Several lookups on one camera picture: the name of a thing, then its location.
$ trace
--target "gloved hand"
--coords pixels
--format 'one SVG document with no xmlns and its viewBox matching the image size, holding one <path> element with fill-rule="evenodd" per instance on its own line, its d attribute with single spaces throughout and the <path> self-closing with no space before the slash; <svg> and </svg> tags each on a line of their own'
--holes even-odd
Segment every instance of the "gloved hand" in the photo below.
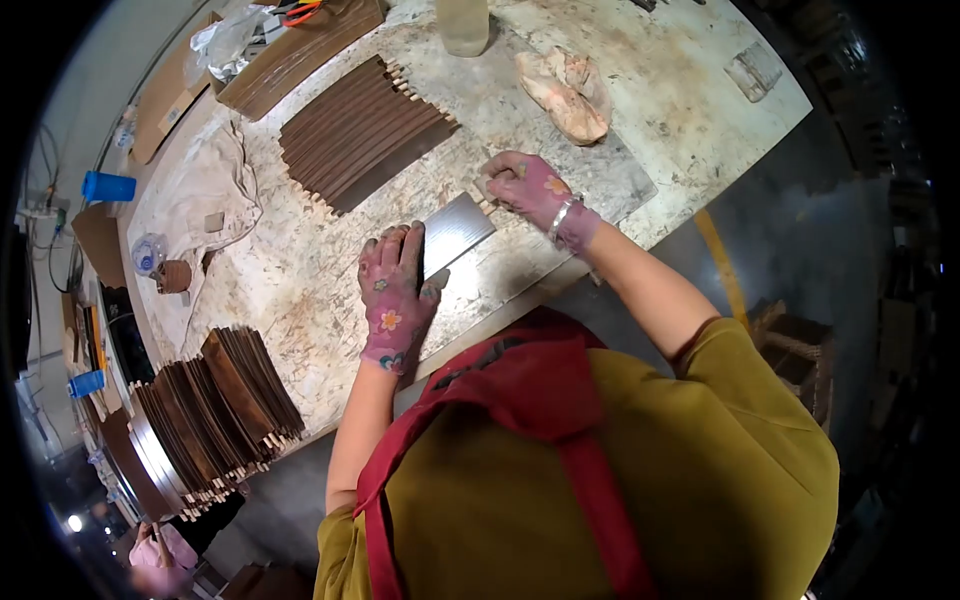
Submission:
<svg viewBox="0 0 960 600">
<path fill-rule="evenodd" d="M 487 191 L 546 233 L 564 201 L 572 196 L 560 175 L 539 156 L 501 152 L 480 169 L 492 179 Z M 600 215 L 582 203 L 573 203 L 557 229 L 558 248 L 574 254 L 587 249 L 600 226 Z"/>
<path fill-rule="evenodd" d="M 360 251 L 357 279 L 370 324 L 360 357 L 396 374 L 403 374 L 409 365 L 410 349 L 433 318 L 443 288 L 434 276 L 417 290 L 423 232 L 420 221 L 411 228 L 388 228 L 379 240 L 367 240 Z"/>
</svg>

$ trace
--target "clear plastic bottle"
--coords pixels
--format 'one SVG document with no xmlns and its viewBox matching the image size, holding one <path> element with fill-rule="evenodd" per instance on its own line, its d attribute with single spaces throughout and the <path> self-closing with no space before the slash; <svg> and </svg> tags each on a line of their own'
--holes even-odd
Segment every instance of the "clear plastic bottle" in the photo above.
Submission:
<svg viewBox="0 0 960 600">
<path fill-rule="evenodd" d="M 480 56 L 490 37 L 487 0 L 437 0 L 437 27 L 449 54 Z"/>
</svg>

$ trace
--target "blue plastic cup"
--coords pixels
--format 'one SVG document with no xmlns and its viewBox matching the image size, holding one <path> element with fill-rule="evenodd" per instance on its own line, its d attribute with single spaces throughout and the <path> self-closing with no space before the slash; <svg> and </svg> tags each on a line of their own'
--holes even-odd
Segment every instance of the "blue plastic cup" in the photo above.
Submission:
<svg viewBox="0 0 960 600">
<path fill-rule="evenodd" d="M 135 191 L 134 178 L 99 171 L 87 171 L 80 187 L 80 193 L 88 202 L 129 202 Z"/>
<path fill-rule="evenodd" d="M 83 397 L 104 388 L 104 370 L 85 372 L 66 382 L 66 393 L 70 397 Z"/>
</svg>

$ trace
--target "orange-handled pliers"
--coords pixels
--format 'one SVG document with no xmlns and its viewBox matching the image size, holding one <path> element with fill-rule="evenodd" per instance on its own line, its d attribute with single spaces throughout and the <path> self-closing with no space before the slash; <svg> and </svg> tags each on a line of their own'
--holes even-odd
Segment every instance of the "orange-handled pliers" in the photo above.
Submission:
<svg viewBox="0 0 960 600">
<path fill-rule="evenodd" d="M 280 18 L 280 25 L 283 25 L 284 27 L 295 27 L 301 24 L 303 21 L 316 14 L 320 9 L 320 5 L 323 3 L 323 0 L 320 2 L 311 2 L 287 11 L 287 13 Z"/>
</svg>

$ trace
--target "workbench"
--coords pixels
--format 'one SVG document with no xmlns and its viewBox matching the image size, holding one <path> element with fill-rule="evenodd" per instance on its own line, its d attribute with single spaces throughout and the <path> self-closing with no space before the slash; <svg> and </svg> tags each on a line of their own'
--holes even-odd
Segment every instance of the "workbench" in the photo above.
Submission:
<svg viewBox="0 0 960 600">
<path fill-rule="evenodd" d="M 507 149 L 544 156 L 574 190 L 584 192 L 588 205 L 649 249 L 743 175 L 811 110 L 785 65 L 774 89 L 756 104 L 724 72 L 724 64 L 755 41 L 776 55 L 728 0 L 705 6 L 674 0 L 653 13 L 627 0 L 491 0 L 496 38 L 489 52 L 520 46 L 546 52 L 561 45 L 598 65 L 613 100 L 612 132 L 601 144 L 577 148 L 529 98 L 513 106 L 522 115 L 516 122 L 513 112 L 471 113 L 473 100 L 506 94 L 516 85 L 516 72 L 482 73 L 487 79 L 478 79 L 481 69 L 471 68 L 470 59 L 456 59 L 463 67 L 449 69 L 438 54 L 432 7 L 430 0 L 398 0 L 382 26 L 314 72 L 256 123 L 217 104 L 207 91 L 151 163 L 132 169 L 137 197 L 118 217 L 121 244 L 150 231 L 149 215 L 175 193 L 181 166 L 222 127 L 243 137 L 263 210 L 249 234 L 217 252 L 203 284 L 193 290 L 187 319 L 182 310 L 171 317 L 177 310 L 170 302 L 180 298 L 158 296 L 155 283 L 135 275 L 125 254 L 134 314 L 155 365 L 195 356 L 213 326 L 249 325 L 263 334 L 306 423 L 306 437 L 322 435 L 342 415 L 367 334 L 356 283 L 363 241 L 390 225 L 423 220 L 463 191 L 478 195 L 471 182 L 487 157 Z M 279 129 L 377 52 L 407 65 L 411 88 L 449 109 L 463 127 L 354 211 L 333 217 L 287 177 Z M 451 88 L 462 95 L 451 95 Z M 491 218 L 497 233 L 450 266 L 418 378 L 589 271 L 516 215 L 497 210 Z"/>
</svg>

